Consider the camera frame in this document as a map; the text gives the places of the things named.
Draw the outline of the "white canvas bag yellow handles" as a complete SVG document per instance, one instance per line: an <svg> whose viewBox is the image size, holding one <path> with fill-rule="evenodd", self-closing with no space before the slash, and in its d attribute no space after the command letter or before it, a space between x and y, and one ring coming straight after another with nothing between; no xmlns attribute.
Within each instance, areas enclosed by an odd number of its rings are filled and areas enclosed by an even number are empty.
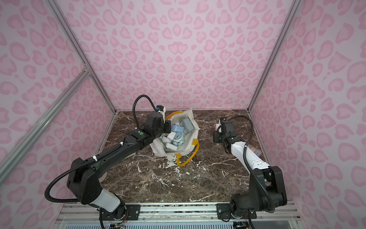
<svg viewBox="0 0 366 229"><path fill-rule="evenodd" d="M198 134L200 127L198 126L197 122L194 119L193 110L189 109L186 111L177 111L173 112L167 117L165 120L170 120L171 126L178 125L180 126L180 122L183 118L188 117L190 118L192 124L195 127L195 130L191 133L185 135L185 143L182 146L178 147L177 152L166 152L164 143L172 143L174 132L170 134L162 134L160 137L155 139L151 144L150 148L152 149L155 156L158 157L166 157L168 155L173 156L176 159L176 164L180 167L185 166L188 162L190 162L196 153L199 150L200 144L198 140Z"/></svg>

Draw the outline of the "white rectangular digital clock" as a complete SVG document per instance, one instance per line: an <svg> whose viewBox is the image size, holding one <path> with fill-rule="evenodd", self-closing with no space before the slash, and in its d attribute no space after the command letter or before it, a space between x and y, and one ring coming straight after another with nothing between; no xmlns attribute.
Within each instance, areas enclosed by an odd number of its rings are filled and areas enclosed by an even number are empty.
<svg viewBox="0 0 366 229"><path fill-rule="evenodd" d="M177 152L177 150L178 150L178 146L176 146L176 145L174 145L174 144L172 144L172 143L169 143L169 142L167 142L167 143L164 143L164 146L165 146L165 151L166 152Z"/></svg>

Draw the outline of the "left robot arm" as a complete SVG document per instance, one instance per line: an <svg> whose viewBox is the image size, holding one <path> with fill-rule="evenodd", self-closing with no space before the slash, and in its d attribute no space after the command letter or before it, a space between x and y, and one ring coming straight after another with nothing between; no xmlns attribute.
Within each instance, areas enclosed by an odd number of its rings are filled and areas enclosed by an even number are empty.
<svg viewBox="0 0 366 229"><path fill-rule="evenodd" d="M171 132L171 121L159 112L150 113L146 122L124 136L107 151L86 160L73 161L67 187L83 205L91 205L115 214L120 219L126 212L125 203L101 186L99 178L113 166L150 145L163 134Z"/></svg>

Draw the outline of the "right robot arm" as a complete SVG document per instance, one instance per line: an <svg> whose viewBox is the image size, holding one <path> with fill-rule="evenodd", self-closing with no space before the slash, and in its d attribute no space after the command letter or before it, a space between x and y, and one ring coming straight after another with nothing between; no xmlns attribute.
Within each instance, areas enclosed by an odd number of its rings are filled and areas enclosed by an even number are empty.
<svg viewBox="0 0 366 229"><path fill-rule="evenodd" d="M217 210L221 213L218 218L226 221L231 218L249 219L258 211L274 213L276 208L285 206L288 202L282 170L278 166L269 165L250 149L254 124L243 115L238 118L244 118L250 123L250 135L246 141L236 134L234 117L220 118L213 133L213 141L221 144L226 153L234 155L249 173L248 191L233 195L228 210Z"/></svg>

